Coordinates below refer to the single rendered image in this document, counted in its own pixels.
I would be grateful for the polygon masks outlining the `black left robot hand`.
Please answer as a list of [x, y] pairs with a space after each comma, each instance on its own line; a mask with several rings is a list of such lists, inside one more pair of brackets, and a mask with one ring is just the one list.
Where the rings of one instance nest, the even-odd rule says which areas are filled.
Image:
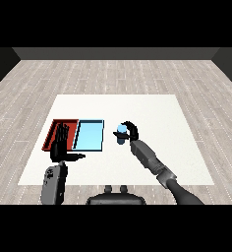
[[68, 154], [67, 140], [69, 134], [69, 127], [60, 123], [56, 128], [55, 140], [51, 144], [50, 158], [53, 162], [60, 161], [77, 161], [84, 158], [83, 154]]

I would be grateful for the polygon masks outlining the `red shallow open box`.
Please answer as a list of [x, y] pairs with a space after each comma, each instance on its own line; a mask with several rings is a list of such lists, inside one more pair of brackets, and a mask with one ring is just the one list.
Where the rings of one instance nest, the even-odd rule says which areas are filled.
[[78, 129], [78, 119], [54, 119], [49, 127], [42, 150], [49, 152], [55, 140], [66, 139], [66, 150], [74, 149], [74, 140]]

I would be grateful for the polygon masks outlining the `dark grey robot body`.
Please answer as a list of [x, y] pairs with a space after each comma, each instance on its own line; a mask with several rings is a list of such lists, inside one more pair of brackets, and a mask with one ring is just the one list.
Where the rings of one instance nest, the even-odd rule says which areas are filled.
[[130, 194], [126, 185], [120, 186], [119, 193], [113, 193], [112, 186], [106, 185], [102, 194], [87, 199], [87, 205], [145, 205], [145, 199]]

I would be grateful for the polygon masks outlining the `small blue can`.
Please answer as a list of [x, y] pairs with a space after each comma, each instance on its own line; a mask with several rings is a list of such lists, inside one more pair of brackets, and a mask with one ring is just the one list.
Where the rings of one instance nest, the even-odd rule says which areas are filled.
[[117, 128], [117, 133], [119, 134], [119, 137], [117, 138], [117, 143], [119, 145], [123, 145], [125, 143], [125, 139], [123, 138], [123, 135], [127, 133], [127, 126], [120, 124]]

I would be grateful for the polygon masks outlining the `light blue shallow open box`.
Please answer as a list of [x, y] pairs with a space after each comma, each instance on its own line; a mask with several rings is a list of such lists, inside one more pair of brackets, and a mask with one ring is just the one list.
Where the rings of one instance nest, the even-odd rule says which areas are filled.
[[103, 129], [102, 119], [81, 119], [75, 133], [72, 150], [74, 152], [101, 152]]

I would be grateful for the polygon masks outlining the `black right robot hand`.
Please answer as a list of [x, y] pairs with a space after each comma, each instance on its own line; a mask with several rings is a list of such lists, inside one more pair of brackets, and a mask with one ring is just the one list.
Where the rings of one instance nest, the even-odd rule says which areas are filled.
[[127, 130], [130, 132], [130, 134], [126, 133], [125, 135], [123, 135], [123, 138], [125, 140], [129, 140], [130, 142], [136, 141], [139, 138], [139, 132], [137, 126], [130, 121], [125, 121], [122, 124], [126, 125]]

